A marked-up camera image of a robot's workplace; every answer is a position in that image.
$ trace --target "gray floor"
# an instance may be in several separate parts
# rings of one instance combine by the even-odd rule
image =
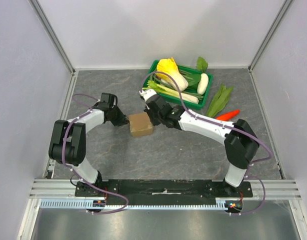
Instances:
[[[86,93],[100,98],[107,92],[118,96],[118,105],[124,114],[141,113],[144,102],[138,91],[147,70],[80,71],[75,93]],[[223,83],[234,86],[230,101],[223,113],[240,109],[238,118],[246,120],[257,137],[270,145],[259,103],[247,69],[210,69],[213,82],[205,107],[208,106]],[[92,105],[94,102],[81,98]],[[76,117],[87,109],[71,103],[68,118]],[[260,148],[256,157],[267,153]],[[96,127],[87,134],[86,157],[106,179],[217,179],[225,177],[229,162],[225,148],[218,142],[192,132],[155,127],[149,136],[132,137],[129,126],[114,127],[110,122]],[[262,179],[280,179],[276,160],[256,164],[252,174]],[[54,178],[70,178],[72,173],[56,164]]]
[[[244,201],[246,210],[259,202]],[[106,216],[40,209],[32,240],[299,240],[288,201],[266,201],[254,214],[214,210],[126,210]]]

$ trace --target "small box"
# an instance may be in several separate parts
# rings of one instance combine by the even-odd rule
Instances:
[[[154,126],[146,112],[129,115],[130,132],[134,137],[150,135]]]

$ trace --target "cardboard box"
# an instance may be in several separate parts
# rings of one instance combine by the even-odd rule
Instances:
[[[150,135],[154,132],[154,126],[146,112],[129,115],[130,132],[134,137]]]

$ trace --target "radish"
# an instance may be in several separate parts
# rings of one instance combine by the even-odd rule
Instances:
[[[205,74],[205,73],[202,73],[200,82],[198,84],[197,93],[199,93],[201,95],[204,94],[206,92],[208,83],[209,83],[208,75]]]

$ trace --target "gray marble surface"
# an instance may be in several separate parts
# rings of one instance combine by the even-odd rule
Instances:
[[[127,116],[141,113],[144,102],[138,91],[147,70],[80,71],[75,93],[86,93],[100,98],[102,92],[118,96],[118,105]],[[247,69],[209,69],[212,86],[201,114],[223,83],[234,86],[230,101],[222,113],[240,109],[238,118],[246,120],[259,139],[270,145],[264,119]],[[81,100],[93,105],[94,101]],[[86,111],[72,102],[68,119]],[[256,158],[267,155],[259,148]],[[87,159],[106,179],[217,179],[225,177],[229,162],[224,146],[205,136],[168,129],[162,124],[152,135],[132,137],[129,125],[114,127],[110,122],[97,126],[87,134]],[[250,172],[262,179],[280,179],[276,160],[255,164]],[[72,173],[56,164],[54,178],[70,178]]]

